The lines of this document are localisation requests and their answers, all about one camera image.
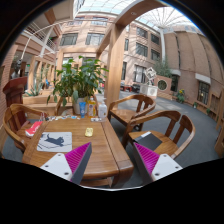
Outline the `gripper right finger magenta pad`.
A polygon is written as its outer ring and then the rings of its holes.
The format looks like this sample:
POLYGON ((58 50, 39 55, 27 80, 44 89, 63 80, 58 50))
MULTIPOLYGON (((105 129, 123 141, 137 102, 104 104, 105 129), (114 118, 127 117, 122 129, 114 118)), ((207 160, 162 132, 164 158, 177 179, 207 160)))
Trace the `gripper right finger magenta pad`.
POLYGON ((134 144, 133 154, 143 182, 153 182, 182 169, 168 154, 159 155, 138 143, 134 144))

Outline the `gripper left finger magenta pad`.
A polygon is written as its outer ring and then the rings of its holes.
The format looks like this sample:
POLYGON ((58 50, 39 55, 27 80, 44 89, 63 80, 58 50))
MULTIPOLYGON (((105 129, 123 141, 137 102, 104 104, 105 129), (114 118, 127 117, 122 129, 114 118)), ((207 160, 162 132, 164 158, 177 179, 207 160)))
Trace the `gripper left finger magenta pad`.
POLYGON ((55 154, 41 169, 79 185, 91 153, 92 144, 88 142, 66 154, 55 154))

